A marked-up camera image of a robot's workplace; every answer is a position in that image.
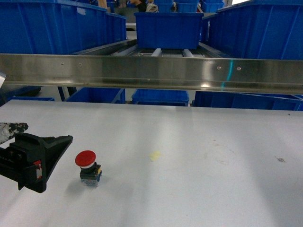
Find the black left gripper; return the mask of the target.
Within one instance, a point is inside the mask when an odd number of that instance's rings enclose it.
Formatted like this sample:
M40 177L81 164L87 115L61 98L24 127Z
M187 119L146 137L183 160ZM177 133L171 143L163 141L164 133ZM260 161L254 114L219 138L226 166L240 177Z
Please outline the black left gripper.
M24 122L1 122L0 142L4 143L29 128ZM23 133L15 142L0 149L0 174L26 187L43 193L58 161L71 145L73 136L38 137Z

